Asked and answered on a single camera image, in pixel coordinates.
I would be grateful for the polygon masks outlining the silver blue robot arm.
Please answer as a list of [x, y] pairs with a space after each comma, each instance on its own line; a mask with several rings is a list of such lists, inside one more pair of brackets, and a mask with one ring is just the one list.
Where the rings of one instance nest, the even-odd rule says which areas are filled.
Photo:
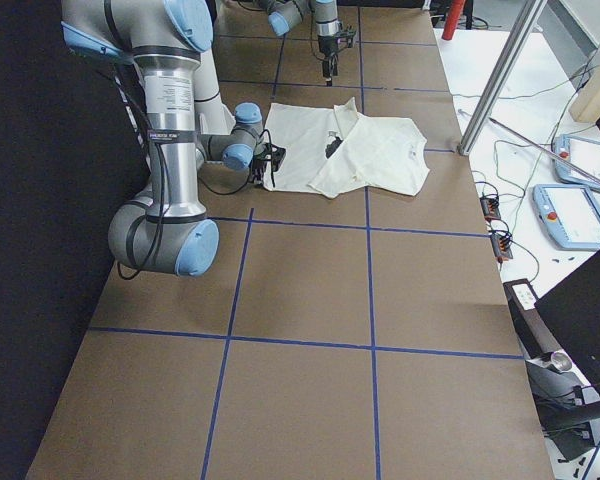
[[206, 163], [262, 177], [279, 153], [254, 103], [228, 112], [211, 52], [212, 19], [203, 1], [65, 1], [71, 50], [136, 68], [143, 79], [139, 125], [146, 130], [151, 182], [115, 214], [108, 232], [119, 265], [199, 276], [212, 264], [217, 225], [198, 199]]
[[255, 4], [267, 14], [269, 25], [277, 36], [286, 35], [305, 18], [312, 18], [321, 54], [322, 76], [326, 85], [331, 86], [333, 78], [338, 75], [338, 51], [343, 32], [337, 2], [259, 0]]

